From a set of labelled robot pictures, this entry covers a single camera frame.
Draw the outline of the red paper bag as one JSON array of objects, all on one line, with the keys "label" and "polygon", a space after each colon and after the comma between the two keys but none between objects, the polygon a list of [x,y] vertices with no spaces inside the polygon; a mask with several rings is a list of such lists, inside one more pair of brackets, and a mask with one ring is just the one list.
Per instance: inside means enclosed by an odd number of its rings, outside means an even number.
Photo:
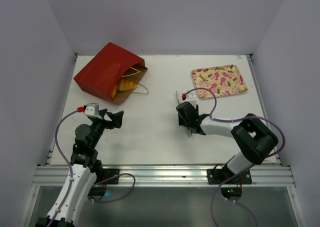
[{"label": "red paper bag", "polygon": [[109,42],[73,79],[82,91],[120,105],[133,90],[119,91],[117,83],[127,80],[139,84],[147,70],[143,58]]}]

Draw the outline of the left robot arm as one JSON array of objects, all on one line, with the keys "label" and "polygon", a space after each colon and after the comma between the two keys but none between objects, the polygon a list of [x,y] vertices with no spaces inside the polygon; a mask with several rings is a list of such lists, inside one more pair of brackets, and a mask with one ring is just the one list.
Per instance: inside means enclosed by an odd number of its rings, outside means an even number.
[{"label": "left robot arm", "polygon": [[75,129],[72,155],[65,160],[69,168],[66,180],[46,217],[37,219],[37,227],[75,227],[94,184],[119,178],[119,169],[104,172],[96,146],[104,130],[122,126],[124,112],[100,110],[93,103],[79,107],[77,112],[87,116],[91,124],[81,124]]}]

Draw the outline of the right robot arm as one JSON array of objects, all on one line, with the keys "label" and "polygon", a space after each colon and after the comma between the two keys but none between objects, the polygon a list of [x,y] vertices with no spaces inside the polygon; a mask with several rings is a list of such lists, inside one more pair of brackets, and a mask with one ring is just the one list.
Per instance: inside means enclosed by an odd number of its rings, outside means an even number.
[{"label": "right robot arm", "polygon": [[235,183],[251,165],[260,165],[279,143],[276,135],[254,114],[247,114],[240,121],[227,119],[213,120],[209,114],[199,114],[198,108],[190,102],[180,103],[178,123],[192,134],[215,135],[232,138],[240,152],[221,168],[209,169],[208,182]]}]

